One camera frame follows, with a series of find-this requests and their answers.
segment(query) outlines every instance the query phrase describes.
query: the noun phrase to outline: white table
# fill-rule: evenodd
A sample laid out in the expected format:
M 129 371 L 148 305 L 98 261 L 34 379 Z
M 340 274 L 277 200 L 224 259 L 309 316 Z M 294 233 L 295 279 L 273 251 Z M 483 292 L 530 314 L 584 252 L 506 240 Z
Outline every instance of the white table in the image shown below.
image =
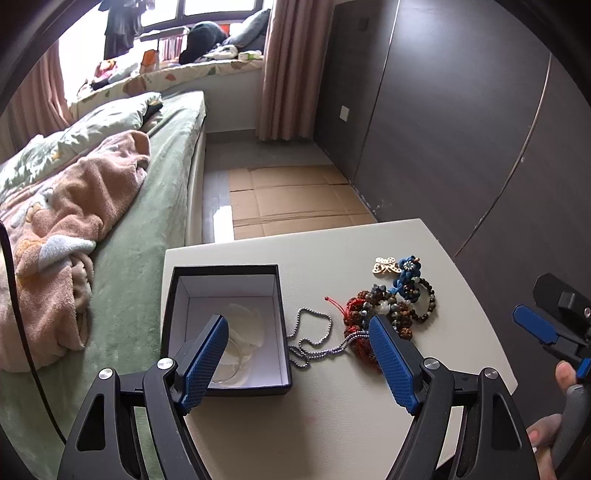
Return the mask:
M 359 290 L 387 283 L 372 274 L 376 257 L 409 255 L 420 257 L 422 276 L 437 297 L 436 314 L 413 329 L 423 356 L 475 374 L 494 367 L 513 392 L 517 381 L 491 324 L 421 220 L 168 250 L 162 313 L 176 265 L 278 264 L 288 331 L 299 308 L 326 312 L 336 320 L 328 342 L 335 346 L 342 340 L 342 317 L 324 297 L 344 305 Z M 306 316 L 300 335 L 319 338 L 325 328 L 321 319 Z M 294 385 L 285 396 L 206 398 L 193 410 L 187 424 L 212 478 L 384 479 L 412 417 L 396 404 L 383 377 L 352 354 L 292 372 Z M 454 408 L 441 462 L 455 450 L 461 416 Z

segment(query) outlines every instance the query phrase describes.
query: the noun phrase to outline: pink blanket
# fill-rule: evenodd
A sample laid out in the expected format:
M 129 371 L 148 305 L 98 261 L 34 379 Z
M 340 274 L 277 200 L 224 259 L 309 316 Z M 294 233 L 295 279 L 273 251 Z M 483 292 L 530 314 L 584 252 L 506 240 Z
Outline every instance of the pink blanket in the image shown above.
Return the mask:
M 47 180 L 13 194 L 1 218 L 11 237 L 18 297 L 37 367 L 87 339 L 94 250 L 133 202 L 146 176 L 148 137 L 113 135 Z M 0 272 L 0 368 L 28 371 L 12 312 L 4 262 Z

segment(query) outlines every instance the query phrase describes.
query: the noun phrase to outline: wardrobe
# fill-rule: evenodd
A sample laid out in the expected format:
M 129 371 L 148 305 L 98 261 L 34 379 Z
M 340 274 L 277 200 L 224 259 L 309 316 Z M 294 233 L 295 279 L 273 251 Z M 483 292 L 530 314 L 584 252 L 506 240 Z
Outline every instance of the wardrobe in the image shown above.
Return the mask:
M 493 0 L 335 6 L 314 140 L 379 221 L 422 219 L 454 259 L 526 424 L 564 399 L 511 313 L 548 271 L 591 297 L 590 131 L 568 73 Z

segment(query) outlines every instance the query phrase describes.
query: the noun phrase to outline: light switch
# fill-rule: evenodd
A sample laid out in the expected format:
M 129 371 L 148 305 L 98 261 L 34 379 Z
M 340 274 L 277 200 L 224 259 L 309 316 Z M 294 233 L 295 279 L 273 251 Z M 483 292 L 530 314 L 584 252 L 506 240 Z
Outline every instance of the light switch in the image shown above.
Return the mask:
M 345 107 L 345 105 L 342 105 L 340 107 L 340 115 L 339 115 L 339 118 L 343 122 L 346 122 L 349 119 L 349 109 L 347 107 Z

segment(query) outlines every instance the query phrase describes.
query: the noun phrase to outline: cardboard sheet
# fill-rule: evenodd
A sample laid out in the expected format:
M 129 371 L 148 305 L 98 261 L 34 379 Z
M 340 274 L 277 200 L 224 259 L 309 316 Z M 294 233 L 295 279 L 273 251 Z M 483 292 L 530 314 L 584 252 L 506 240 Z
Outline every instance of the cardboard sheet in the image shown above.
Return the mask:
M 229 172 L 234 238 L 376 223 L 333 165 Z

